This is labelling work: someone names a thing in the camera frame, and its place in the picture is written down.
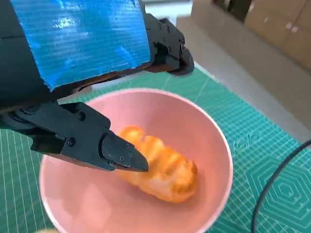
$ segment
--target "green cutting mat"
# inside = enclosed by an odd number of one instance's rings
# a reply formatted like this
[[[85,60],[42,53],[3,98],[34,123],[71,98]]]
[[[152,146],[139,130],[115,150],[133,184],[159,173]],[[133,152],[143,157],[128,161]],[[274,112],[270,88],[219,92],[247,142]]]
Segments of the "green cutting mat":
[[[175,92],[197,103],[216,120],[232,151],[234,177],[228,203],[209,232],[250,232],[251,215],[260,191],[276,166],[298,143],[197,69],[183,79],[167,73],[143,75],[95,90],[79,100],[130,87]],[[30,151],[29,145],[31,141],[18,133],[7,130],[0,133],[0,233],[32,233],[52,227],[38,194],[41,155]],[[261,208],[260,233],[311,232],[310,167],[311,154],[305,151],[284,170]]]

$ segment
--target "blue tape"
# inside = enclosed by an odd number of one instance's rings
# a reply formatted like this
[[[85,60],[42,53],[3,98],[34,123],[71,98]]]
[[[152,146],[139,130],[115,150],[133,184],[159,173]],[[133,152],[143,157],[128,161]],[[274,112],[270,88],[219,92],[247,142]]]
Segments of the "blue tape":
[[[138,0],[11,0],[41,78],[58,86],[150,61]]]

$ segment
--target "black cable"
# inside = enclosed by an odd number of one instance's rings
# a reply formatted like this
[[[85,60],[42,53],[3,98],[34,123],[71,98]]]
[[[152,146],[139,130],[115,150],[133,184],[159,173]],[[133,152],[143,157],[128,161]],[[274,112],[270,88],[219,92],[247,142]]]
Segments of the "black cable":
[[[257,220],[257,214],[259,212],[259,208],[262,204],[263,199],[265,198],[266,194],[269,191],[269,188],[272,186],[273,182],[276,180],[276,178],[279,176],[283,168],[296,156],[301,152],[303,149],[305,149],[307,146],[311,145],[311,139],[306,141],[305,143],[301,144],[298,148],[296,148],[287,158],[278,166],[276,171],[273,173],[273,175],[270,177],[268,183],[266,186],[263,188],[257,202],[256,206],[253,211],[253,216],[252,216],[252,225],[251,225],[251,233],[256,232],[256,220]]]

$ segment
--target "bread roll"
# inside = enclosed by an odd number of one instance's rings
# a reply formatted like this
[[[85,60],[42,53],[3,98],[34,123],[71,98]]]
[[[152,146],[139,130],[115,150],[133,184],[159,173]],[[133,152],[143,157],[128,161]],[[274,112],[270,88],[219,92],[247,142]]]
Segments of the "bread roll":
[[[187,161],[157,137],[144,137],[139,127],[126,127],[119,136],[135,145],[149,164],[148,172],[119,170],[123,179],[163,201],[178,203],[193,196],[198,173],[193,161]]]

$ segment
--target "pink bowl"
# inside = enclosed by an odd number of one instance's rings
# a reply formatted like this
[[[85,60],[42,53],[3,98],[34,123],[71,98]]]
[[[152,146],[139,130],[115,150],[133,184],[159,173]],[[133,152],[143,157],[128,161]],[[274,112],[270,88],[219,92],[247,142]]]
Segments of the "pink bowl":
[[[194,160],[199,186],[185,203],[166,203],[113,172],[45,155],[40,171],[41,197],[58,231],[195,233],[209,228],[225,206],[233,176],[228,143],[214,120],[189,100],[153,89],[117,91],[88,104],[110,118],[115,133],[137,125]]]

